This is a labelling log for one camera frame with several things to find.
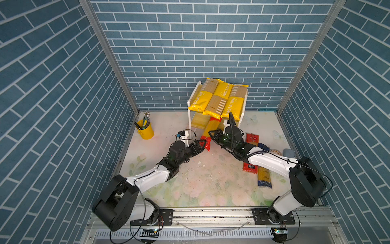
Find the yellow Pastatime pasta package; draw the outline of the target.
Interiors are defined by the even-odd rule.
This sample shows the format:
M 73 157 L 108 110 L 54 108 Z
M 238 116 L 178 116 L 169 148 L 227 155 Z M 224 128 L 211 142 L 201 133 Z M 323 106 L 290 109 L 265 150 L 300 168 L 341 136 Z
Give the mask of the yellow Pastatime pasta package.
M 204 112 L 207 105 L 211 101 L 211 98 L 219 83 L 219 79 L 207 78 L 204 84 L 201 86 L 199 92 L 194 96 L 192 102 L 190 102 L 189 110 L 195 112 Z

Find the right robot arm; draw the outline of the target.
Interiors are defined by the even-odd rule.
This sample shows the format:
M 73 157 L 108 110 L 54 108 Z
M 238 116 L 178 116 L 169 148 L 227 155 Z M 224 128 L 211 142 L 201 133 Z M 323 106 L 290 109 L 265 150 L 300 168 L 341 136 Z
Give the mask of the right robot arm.
M 273 224 L 280 224 L 293 210 L 301 206 L 314 207 L 327 186 L 325 175 L 317 170 L 309 158 L 278 156 L 245 142 L 243 133 L 236 126 L 228 126 L 225 131 L 209 131 L 209 135 L 237 160 L 266 168 L 289 180 L 290 189 L 278 196 L 267 210 L 267 217 Z

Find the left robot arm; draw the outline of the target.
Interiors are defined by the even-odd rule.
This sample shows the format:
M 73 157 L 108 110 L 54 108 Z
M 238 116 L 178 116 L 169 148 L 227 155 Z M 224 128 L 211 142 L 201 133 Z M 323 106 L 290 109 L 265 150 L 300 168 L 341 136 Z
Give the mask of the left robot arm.
M 182 164 L 202 153 L 207 141 L 193 140 L 190 144 L 173 142 L 167 155 L 144 173 L 127 178 L 116 175 L 102 190 L 92 206 L 92 212 L 111 230 L 121 229 L 128 221 L 146 225 L 155 224 L 160 207 L 143 193 L 172 179 Z

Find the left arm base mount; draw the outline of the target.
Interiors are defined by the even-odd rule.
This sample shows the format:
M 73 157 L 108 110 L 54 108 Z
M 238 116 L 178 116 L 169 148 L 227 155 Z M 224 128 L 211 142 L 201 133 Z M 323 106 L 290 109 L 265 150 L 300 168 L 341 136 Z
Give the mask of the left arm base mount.
M 129 220 L 132 226 L 171 226 L 173 213 L 173 209 L 161 208 L 149 198 L 138 198 Z

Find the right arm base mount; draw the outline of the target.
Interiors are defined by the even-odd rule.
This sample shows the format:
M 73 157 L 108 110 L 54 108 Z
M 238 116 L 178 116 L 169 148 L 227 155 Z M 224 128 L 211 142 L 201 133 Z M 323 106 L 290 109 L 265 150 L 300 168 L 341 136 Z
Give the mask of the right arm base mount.
M 252 208 L 250 211 L 256 225 L 294 225 L 296 223 L 292 212 L 283 216 L 273 207 Z

